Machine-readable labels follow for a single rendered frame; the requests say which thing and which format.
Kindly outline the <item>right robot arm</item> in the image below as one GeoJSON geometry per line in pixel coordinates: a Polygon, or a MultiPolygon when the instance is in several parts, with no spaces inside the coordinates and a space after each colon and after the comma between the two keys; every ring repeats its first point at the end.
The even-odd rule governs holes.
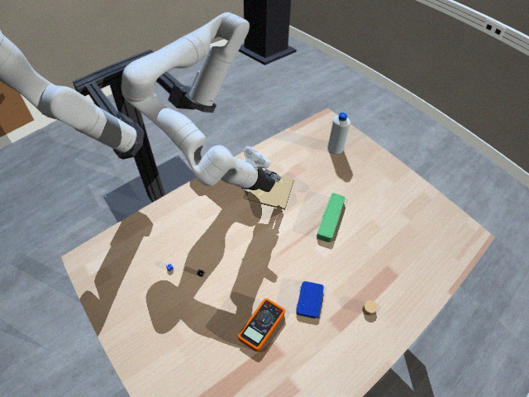
{"type": "Polygon", "coordinates": [[[133,127],[94,105],[81,93],[56,86],[41,77],[1,32],[0,81],[20,93],[45,116],[60,120],[117,151],[129,151],[136,141],[133,127]]]}

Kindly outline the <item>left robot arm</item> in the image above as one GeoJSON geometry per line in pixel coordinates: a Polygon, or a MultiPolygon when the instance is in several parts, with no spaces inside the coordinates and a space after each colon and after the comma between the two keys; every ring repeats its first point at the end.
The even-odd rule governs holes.
{"type": "Polygon", "coordinates": [[[202,158],[206,137],[183,114],[167,108],[155,96],[155,82],[172,68],[188,68],[205,58],[189,97],[212,106],[226,73],[249,31],[247,20],[225,12],[175,42],[131,62],[122,74],[122,96],[157,125],[183,152],[196,178],[206,186],[220,179],[228,184],[245,183],[249,168],[224,146],[212,147],[202,158]],[[224,46],[211,46],[221,37],[224,46]],[[229,39],[229,40],[228,40],[229,39]]]}

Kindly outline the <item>tan square mat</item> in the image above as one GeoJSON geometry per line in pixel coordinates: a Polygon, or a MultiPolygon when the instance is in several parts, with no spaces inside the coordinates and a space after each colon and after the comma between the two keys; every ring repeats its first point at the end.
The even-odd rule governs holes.
{"type": "Polygon", "coordinates": [[[285,209],[294,179],[283,176],[281,177],[281,180],[275,182],[273,188],[269,192],[265,192],[261,189],[250,190],[246,200],[285,209]]]}

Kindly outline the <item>orange digital multimeter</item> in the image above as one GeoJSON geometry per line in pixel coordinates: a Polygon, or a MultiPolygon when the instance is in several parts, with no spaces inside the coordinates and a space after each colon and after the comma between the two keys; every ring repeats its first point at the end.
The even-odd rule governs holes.
{"type": "Polygon", "coordinates": [[[284,308],[269,299],[264,299],[239,332],[239,341],[255,352],[260,351],[284,317],[284,313],[284,308]]]}

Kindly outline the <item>green rectangular box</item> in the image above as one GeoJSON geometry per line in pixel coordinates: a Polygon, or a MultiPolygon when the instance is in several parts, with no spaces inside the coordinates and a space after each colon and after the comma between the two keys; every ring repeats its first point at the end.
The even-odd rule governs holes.
{"type": "Polygon", "coordinates": [[[344,206],[345,196],[332,193],[317,232],[317,239],[331,242],[344,206]]]}

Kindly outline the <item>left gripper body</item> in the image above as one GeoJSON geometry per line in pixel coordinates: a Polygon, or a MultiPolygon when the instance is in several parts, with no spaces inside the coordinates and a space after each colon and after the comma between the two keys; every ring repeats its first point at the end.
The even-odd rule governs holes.
{"type": "Polygon", "coordinates": [[[265,156],[261,155],[258,151],[249,146],[244,149],[244,154],[244,162],[249,168],[249,175],[245,183],[236,186],[242,189],[261,189],[265,192],[269,192],[273,188],[275,180],[268,176],[262,168],[269,168],[270,161],[265,156]]]}

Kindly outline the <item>grey bottle with blue cap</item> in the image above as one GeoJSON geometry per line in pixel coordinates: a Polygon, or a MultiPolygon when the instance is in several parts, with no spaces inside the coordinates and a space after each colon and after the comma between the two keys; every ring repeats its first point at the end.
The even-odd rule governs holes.
{"type": "Polygon", "coordinates": [[[345,113],[341,112],[339,116],[334,117],[327,147],[331,153],[340,154],[343,152],[349,127],[350,120],[345,113]]]}

